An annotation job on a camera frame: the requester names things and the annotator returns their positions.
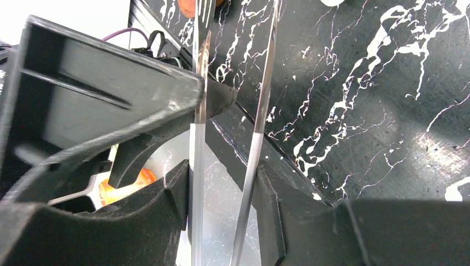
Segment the white three-tier cake stand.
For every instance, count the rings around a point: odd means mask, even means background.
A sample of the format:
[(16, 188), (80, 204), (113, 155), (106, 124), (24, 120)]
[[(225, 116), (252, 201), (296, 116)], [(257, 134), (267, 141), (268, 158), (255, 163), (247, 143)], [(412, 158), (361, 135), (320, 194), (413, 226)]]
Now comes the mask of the white three-tier cake stand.
[(320, 1), (322, 4), (324, 4), (327, 7), (337, 7), (343, 2), (345, 2), (345, 0), (320, 0)]

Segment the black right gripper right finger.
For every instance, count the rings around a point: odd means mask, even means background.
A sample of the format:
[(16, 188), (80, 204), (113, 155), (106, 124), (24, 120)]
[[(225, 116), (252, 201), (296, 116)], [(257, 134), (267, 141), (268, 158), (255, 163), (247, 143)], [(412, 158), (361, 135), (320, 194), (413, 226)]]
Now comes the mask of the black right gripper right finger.
[(330, 207), (257, 167), (263, 265), (468, 265), (469, 203), (343, 200)]

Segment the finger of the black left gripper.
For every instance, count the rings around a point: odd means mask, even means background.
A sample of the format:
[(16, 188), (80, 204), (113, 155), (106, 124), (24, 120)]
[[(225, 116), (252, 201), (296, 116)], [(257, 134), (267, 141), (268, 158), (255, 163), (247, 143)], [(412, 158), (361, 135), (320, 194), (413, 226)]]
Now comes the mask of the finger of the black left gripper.
[(54, 198), (85, 161), (194, 111), (203, 79), (29, 16), (1, 93), (1, 203)]
[[(236, 102), (238, 90), (214, 80), (208, 81), (206, 118), (229, 110)], [(108, 184), (121, 188), (134, 183), (149, 157), (164, 143), (190, 129), (194, 111), (171, 118), (157, 128), (119, 144)]]

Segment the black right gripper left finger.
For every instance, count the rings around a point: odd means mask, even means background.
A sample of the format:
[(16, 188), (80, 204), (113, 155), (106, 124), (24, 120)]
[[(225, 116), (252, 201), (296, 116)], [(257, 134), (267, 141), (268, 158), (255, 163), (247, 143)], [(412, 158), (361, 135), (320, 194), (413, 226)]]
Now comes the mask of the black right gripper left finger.
[(93, 213), (1, 205), (2, 265), (175, 265), (188, 215), (188, 161)]

